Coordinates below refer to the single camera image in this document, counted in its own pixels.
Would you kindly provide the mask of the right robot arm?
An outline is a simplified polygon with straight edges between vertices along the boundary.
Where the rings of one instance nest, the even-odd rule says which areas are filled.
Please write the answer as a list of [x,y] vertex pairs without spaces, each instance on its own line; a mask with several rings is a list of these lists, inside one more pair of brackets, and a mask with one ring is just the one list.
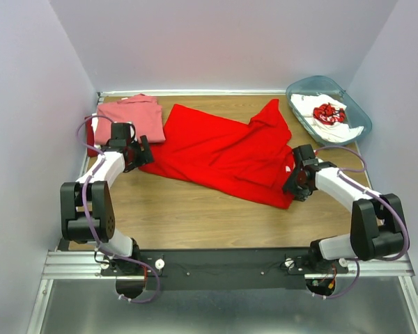
[[356,182],[345,174],[345,168],[319,159],[316,153],[309,144],[292,149],[294,167],[282,190],[301,202],[314,191],[322,191],[350,212],[351,223],[348,234],[311,242],[307,266],[320,273],[340,259],[394,261],[403,257],[410,238],[401,199]]

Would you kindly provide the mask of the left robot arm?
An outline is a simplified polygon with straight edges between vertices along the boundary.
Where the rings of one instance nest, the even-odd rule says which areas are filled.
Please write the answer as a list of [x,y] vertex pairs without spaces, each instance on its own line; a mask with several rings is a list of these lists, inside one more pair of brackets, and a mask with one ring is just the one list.
[[148,139],[136,137],[132,123],[111,123],[109,140],[97,152],[93,165],[76,181],[60,188],[61,231],[67,241],[92,244],[126,275],[136,273],[141,262],[137,242],[116,228],[111,186],[119,175],[154,162]]

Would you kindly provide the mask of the bright red t-shirt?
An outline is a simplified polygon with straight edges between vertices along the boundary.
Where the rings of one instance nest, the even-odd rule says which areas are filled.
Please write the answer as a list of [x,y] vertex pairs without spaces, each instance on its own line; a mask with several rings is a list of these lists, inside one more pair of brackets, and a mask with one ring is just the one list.
[[166,140],[152,145],[145,173],[192,182],[230,196],[288,209],[282,188],[294,167],[291,131],[270,100],[248,123],[176,104],[164,126]]

